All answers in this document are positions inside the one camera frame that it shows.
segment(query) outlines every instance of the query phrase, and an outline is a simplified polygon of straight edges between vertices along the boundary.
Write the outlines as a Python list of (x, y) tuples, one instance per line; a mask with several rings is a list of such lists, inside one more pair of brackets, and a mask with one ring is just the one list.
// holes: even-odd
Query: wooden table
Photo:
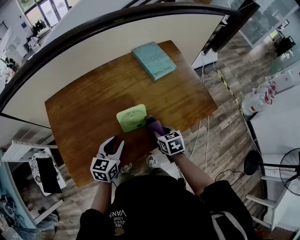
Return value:
[(90, 71), (45, 102), (55, 141), (78, 187), (93, 181), (90, 164), (106, 139), (125, 139), (123, 165), (156, 148), (145, 127), (123, 133), (118, 112), (144, 104), (147, 114), (162, 125), (184, 131), (217, 109), (175, 44), (158, 45), (177, 66), (161, 79), (153, 81), (129, 53)]

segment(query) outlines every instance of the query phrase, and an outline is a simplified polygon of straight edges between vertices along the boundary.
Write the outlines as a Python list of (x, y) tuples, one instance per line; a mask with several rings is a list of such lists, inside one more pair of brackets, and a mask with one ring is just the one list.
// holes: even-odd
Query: green fan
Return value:
[(147, 113), (144, 104), (139, 104), (117, 113), (117, 119), (125, 133), (145, 126), (146, 116)]

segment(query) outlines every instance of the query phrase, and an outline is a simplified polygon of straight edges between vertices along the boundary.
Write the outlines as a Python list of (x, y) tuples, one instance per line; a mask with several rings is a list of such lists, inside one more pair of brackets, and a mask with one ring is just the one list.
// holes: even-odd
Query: teal book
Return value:
[(155, 42), (137, 47), (132, 53), (154, 81), (176, 69), (173, 61)]

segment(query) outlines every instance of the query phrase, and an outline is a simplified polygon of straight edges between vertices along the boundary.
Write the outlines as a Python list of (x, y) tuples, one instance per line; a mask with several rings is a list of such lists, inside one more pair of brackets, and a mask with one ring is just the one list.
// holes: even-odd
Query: standing fan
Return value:
[(128, 108), (117, 113), (117, 119), (125, 133), (146, 125), (146, 107), (144, 104)]
[(278, 167), (280, 178), (291, 193), (300, 196), (300, 148), (293, 149), (286, 153), (280, 164), (268, 164), (261, 162), (261, 156), (258, 152), (250, 151), (244, 162), (244, 173), (252, 175), (258, 169), (258, 166)]

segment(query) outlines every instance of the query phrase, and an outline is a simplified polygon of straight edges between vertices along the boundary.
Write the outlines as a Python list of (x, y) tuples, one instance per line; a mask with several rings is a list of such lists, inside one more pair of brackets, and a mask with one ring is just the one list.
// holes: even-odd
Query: fan base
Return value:
[(251, 150), (245, 158), (244, 173), (249, 176), (253, 175), (258, 169), (260, 159), (261, 156), (259, 155), (259, 153), (257, 151)]

